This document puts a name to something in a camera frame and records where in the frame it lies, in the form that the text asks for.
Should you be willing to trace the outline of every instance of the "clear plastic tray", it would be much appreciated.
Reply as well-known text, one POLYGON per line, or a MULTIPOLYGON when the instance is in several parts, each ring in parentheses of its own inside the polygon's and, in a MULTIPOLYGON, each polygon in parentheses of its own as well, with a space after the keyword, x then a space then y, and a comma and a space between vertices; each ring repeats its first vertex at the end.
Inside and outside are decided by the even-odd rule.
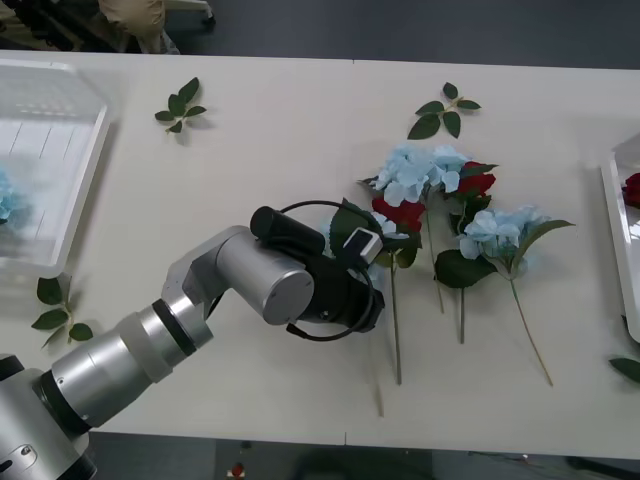
POLYGON ((19 198, 0 225, 0 270, 48 278, 62 272, 108 111, 68 65, 0 59, 0 167, 19 198))
POLYGON ((640 342, 640 210, 622 197, 627 178, 640 172, 640 135, 624 142, 602 164, 609 221, 629 333, 640 342))

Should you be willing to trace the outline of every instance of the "green leaf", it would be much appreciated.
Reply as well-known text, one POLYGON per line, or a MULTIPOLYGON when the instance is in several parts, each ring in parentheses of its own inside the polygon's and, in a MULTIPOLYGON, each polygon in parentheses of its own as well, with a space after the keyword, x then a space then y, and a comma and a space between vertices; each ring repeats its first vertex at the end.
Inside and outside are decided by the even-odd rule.
POLYGON ((460 136, 460 114, 457 112, 447 112, 442 116, 444 126, 455 138, 460 136))
POLYGON ((93 332, 86 323, 75 323, 69 330, 69 336, 76 342, 86 342, 93 338, 93 332))
POLYGON ((416 115, 422 116, 426 115, 427 113, 440 113, 443 111, 444 105, 442 104, 442 102, 435 100, 433 102, 425 103, 423 106, 421 106, 416 112, 416 115))
POLYGON ((62 288, 57 278, 41 278, 38 280, 38 300, 47 305, 62 303, 62 288))
POLYGON ((156 113, 156 120, 159 122, 171 122, 174 118, 173 113, 168 110, 156 113))
POLYGON ((396 261, 400 268, 409 268, 416 261, 416 255, 418 254, 417 248, 404 248, 396 254, 396 261))
POLYGON ((458 89, 455 85, 449 82, 444 84, 444 87, 442 87, 442 91, 449 100, 455 100, 456 98, 458 98, 458 89))
POLYGON ((180 133, 182 131, 182 120, 167 129, 169 132, 180 133))
POLYGON ((509 269, 510 272, 517 272, 518 265, 520 265, 520 261, 524 254, 527 252, 529 247, 533 245, 533 242, 538 240, 543 235, 549 233, 551 230, 555 230, 556 228, 562 227, 571 227, 574 226, 573 223, 569 223, 566 220, 549 220, 548 222, 544 222, 538 225, 536 228, 529 232, 527 238, 520 244, 520 247, 516 251, 516 254, 513 257, 513 261, 511 262, 511 267, 509 269))
POLYGON ((200 115, 201 113, 206 112, 207 109, 204 107, 191 107, 187 113, 184 114, 185 117, 195 117, 196 115, 200 115))
POLYGON ((467 288, 498 270, 484 257, 464 258, 460 250, 445 250, 436 259, 436 279, 450 288, 467 288))
MULTIPOLYGON (((349 205, 360 210, 365 217, 369 218, 369 222, 372 222, 373 225, 377 225, 375 218, 373 218, 373 215, 369 212, 365 212, 357 205, 349 202, 346 198, 342 199, 342 203, 343 205, 349 205)), ((331 219, 331 224, 329 225, 329 247, 331 248, 333 255, 336 258, 339 258, 342 254, 344 242, 347 241, 353 231, 358 227, 370 229, 371 227, 369 227, 369 222, 360 215, 350 212, 344 208, 339 208, 331 219)))
POLYGON ((475 177, 476 175, 482 175, 483 173, 490 172, 498 165, 478 165, 477 167, 463 168, 460 170, 460 178, 475 177))
POLYGON ((384 268, 391 268, 393 264, 391 254, 388 252, 380 252, 374 262, 384 268))
POLYGON ((474 102, 473 100, 460 100, 457 103, 458 108, 464 108, 465 110, 480 110, 482 107, 480 104, 474 102))
POLYGON ((181 117, 187 109, 187 102, 178 95, 169 95, 169 112, 176 117, 181 117))
POLYGON ((469 225, 473 218, 476 216, 481 210, 485 210, 489 207, 491 203, 491 195, 485 195, 484 197, 471 197, 466 200, 466 207, 464 209, 464 220, 460 223, 460 231, 458 231, 458 223, 460 222, 460 217, 462 215, 449 215, 449 223, 451 225, 451 230, 456 235, 460 235, 464 232, 464 229, 469 225))
POLYGON ((184 103, 187 104, 196 96, 198 88, 200 88, 200 80, 198 80, 198 77, 194 77, 189 81, 189 83, 180 89, 178 95, 184 103))
POLYGON ((64 325, 62 325, 61 327, 58 327, 58 330, 56 330, 51 335, 49 335, 49 338, 47 338, 47 341, 44 342, 44 344, 42 345, 42 347, 40 347, 40 349, 43 349, 54 340, 57 340, 58 338, 60 338, 63 333, 64 333, 64 325))
POLYGON ((427 114, 418 119, 411 128, 409 140, 423 140, 433 137, 440 129, 440 117, 435 114, 427 114))
POLYGON ((619 357, 609 360, 609 363, 632 382, 640 383, 640 362, 630 358, 619 357))
POLYGON ((38 320, 31 325, 31 328, 35 328, 36 330, 53 330, 60 325, 64 325, 68 319, 69 315, 67 312, 61 308, 56 308, 55 310, 49 310, 40 315, 38 320))

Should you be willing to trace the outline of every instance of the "artificial flower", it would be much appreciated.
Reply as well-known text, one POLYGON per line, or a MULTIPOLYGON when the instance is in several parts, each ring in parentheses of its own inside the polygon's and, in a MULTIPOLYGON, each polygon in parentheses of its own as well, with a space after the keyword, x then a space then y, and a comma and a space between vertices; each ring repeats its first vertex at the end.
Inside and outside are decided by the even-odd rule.
POLYGON ((434 149, 400 145, 391 152, 371 186, 384 190, 384 200, 392 207, 399 207, 403 201, 418 203, 427 183, 431 187, 442 184, 445 192, 454 192, 460 170, 468 161, 449 145, 434 149))
POLYGON ((420 216, 426 210, 421 203, 411 203, 403 200, 399 207, 392 207, 384 198, 377 197, 371 202, 375 212, 381 213, 397 225, 406 225, 412 232, 419 232, 422 229, 420 216))
POLYGON ((521 207, 509 213, 487 209, 478 212, 460 235, 460 253, 474 260, 479 255, 490 258, 510 257, 529 232, 550 220, 533 206, 521 207))
POLYGON ((640 208, 640 173, 634 173, 622 187, 624 203, 630 207, 640 208))
MULTIPOLYGON (((484 164, 478 162, 467 162, 462 167, 462 170, 466 170, 472 167, 480 167, 484 164)), ((458 193, 473 193, 474 195, 479 195, 484 197, 487 193, 487 190, 491 188, 491 186, 496 181, 495 175, 491 173, 483 173, 481 175, 472 175, 470 177, 465 177, 460 180, 458 184, 458 193)))

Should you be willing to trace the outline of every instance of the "flower stem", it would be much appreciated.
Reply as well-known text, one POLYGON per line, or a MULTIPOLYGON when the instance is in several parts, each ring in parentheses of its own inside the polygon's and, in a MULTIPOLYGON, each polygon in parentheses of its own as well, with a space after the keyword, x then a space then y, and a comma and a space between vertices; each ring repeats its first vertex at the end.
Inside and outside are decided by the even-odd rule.
MULTIPOLYGON (((429 211, 425 215, 427 221, 427 235, 429 236, 429 250, 431 250, 431 265, 433 266, 433 274, 436 274, 436 257, 433 254, 433 239, 431 238, 431 225, 429 224, 429 211)), ((442 292, 440 291, 440 282, 435 280, 438 289, 438 300, 440 301, 440 313, 444 315, 444 303, 442 303, 442 292)))
POLYGON ((464 288, 460 289, 460 345, 464 345, 464 288))
POLYGON ((391 303, 393 305, 393 331, 396 340, 396 383, 402 385, 402 363, 400 360, 400 326, 396 304, 396 256, 391 254, 391 303))
POLYGON ((542 367, 542 370, 544 370, 544 374, 547 377, 547 382, 549 382, 549 385, 553 387, 553 381, 551 380, 551 375, 549 375, 549 371, 547 370, 547 367, 545 366, 544 361, 542 360, 542 356, 540 355, 540 352, 538 352, 538 347, 536 347, 536 344, 533 341, 533 337, 531 336, 531 332, 529 331, 529 326, 527 325, 527 321, 524 319, 524 313, 522 313, 522 307, 520 306, 520 300, 518 299, 518 292, 516 292, 516 286, 513 283, 513 279, 509 279, 509 283, 511 284, 511 291, 513 291, 513 298, 516 299, 516 304, 518 305, 518 310, 520 311, 520 317, 522 318, 524 329, 527 331, 527 335, 529 337, 529 341, 531 342, 531 346, 533 347, 533 350, 536 352, 538 361, 540 362, 540 366, 542 367))
POLYGON ((458 225, 456 225, 456 235, 462 234, 460 231, 460 227, 462 226, 462 222, 464 221, 464 216, 467 214, 467 201, 465 200, 462 204, 462 215, 460 216, 460 220, 458 220, 458 225))

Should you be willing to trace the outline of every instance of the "white table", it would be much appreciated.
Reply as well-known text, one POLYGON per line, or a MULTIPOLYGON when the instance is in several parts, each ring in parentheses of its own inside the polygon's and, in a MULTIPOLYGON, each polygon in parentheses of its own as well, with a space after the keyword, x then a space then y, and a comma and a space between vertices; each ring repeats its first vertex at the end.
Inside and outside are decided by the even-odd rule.
MULTIPOLYGON (((640 72, 333 60, 2 52, 77 65, 113 97, 107 139, 69 271, 79 319, 102 329, 154 301, 168 265, 261 205, 347 196, 406 138, 446 81, 484 109, 453 143, 500 164, 495 204, 536 203, 577 224, 536 245, 518 282, 550 388, 508 284, 467 292, 467 344, 455 299, 441 315, 427 251, 398 276, 404 385, 393 375, 389 324, 370 339, 318 345, 261 321, 235 294, 210 320, 214 340, 103 431, 327 444, 640 458, 640 390, 607 359, 628 351, 598 162, 640 131, 640 72), (189 146, 153 113, 193 76, 210 128, 189 146), (385 417, 367 367, 371 342, 385 417)), ((330 210, 301 218, 318 223, 330 210)), ((451 245, 440 222, 436 250, 451 245)), ((35 280, 0 283, 0 351, 47 369, 31 328, 35 280)))

